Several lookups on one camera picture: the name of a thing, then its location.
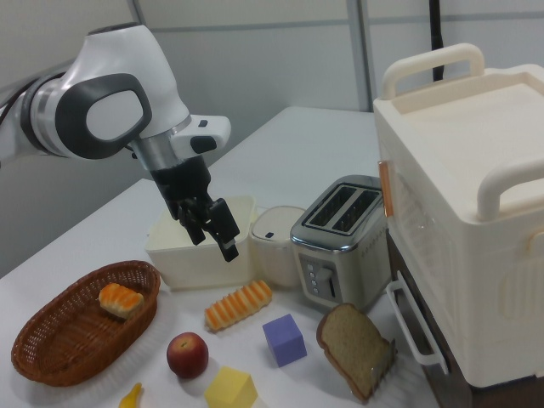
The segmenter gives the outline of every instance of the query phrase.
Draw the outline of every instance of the purple cube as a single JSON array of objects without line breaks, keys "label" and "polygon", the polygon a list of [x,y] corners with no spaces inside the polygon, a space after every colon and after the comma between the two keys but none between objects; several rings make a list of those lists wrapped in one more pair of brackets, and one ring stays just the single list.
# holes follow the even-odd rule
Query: purple cube
[{"label": "purple cube", "polygon": [[303,334],[290,314],[266,323],[263,330],[269,349],[279,367],[307,355]]}]

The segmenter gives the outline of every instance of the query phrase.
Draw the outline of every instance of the yellow cube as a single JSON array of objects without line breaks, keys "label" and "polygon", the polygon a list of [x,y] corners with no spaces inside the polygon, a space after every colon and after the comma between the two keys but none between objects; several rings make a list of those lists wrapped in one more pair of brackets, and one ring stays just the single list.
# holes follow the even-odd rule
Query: yellow cube
[{"label": "yellow cube", "polygon": [[250,408],[257,397],[252,376],[227,366],[219,369],[204,392],[210,408]]}]

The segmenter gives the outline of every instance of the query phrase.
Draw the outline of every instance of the gray wall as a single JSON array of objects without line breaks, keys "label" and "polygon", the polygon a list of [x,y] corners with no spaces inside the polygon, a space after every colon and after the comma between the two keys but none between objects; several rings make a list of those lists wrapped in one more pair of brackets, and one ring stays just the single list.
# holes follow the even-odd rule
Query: gray wall
[{"label": "gray wall", "polygon": [[229,144],[287,106],[368,111],[356,0],[139,0],[181,98],[224,115]]},{"label": "gray wall", "polygon": [[[362,0],[371,55],[373,97],[381,93],[383,73],[396,60],[431,49],[427,0]],[[440,2],[444,45],[472,43],[484,53],[485,65],[508,68],[544,65],[544,2],[494,0]],[[445,77],[467,71],[465,65],[445,67]],[[403,81],[407,89],[432,81],[431,71]]]},{"label": "gray wall", "polygon": [[[73,60],[87,32],[127,21],[126,0],[2,0],[0,101]],[[2,167],[0,276],[145,175],[127,152],[103,161],[32,156]]]}]

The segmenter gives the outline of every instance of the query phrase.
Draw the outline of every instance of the white table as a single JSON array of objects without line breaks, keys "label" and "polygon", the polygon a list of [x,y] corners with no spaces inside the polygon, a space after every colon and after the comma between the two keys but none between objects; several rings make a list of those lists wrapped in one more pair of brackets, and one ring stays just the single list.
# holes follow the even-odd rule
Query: white table
[{"label": "white table", "polygon": [[[371,114],[289,108],[211,166],[210,192],[251,194],[261,208],[308,207],[331,183],[351,173],[377,175],[377,136]],[[147,331],[99,375],[69,388],[51,388],[19,375],[9,356],[22,326],[81,276],[126,259],[150,261],[144,246],[165,204],[149,180],[140,180],[0,280],[1,406],[114,407],[136,382],[141,408],[205,407],[203,392],[220,366],[248,372],[259,398],[254,407],[357,407],[360,402],[328,363],[315,340],[325,313],[301,292],[276,290],[272,303],[219,334],[203,327],[203,311],[235,288],[170,292],[161,286]],[[262,324],[292,314],[308,355],[278,368]],[[395,367],[369,407],[435,408],[437,403],[383,296],[369,312],[382,335],[396,338]],[[166,348],[180,332],[202,335],[210,350],[205,373],[179,381],[168,369]]]}]

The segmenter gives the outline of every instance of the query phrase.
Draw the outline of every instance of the apple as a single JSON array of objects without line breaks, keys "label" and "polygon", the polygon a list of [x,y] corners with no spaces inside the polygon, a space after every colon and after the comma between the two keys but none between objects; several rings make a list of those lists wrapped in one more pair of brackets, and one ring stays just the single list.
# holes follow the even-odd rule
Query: apple
[{"label": "apple", "polygon": [[191,379],[206,370],[207,345],[202,337],[192,331],[181,333],[168,344],[167,362],[178,377]]}]

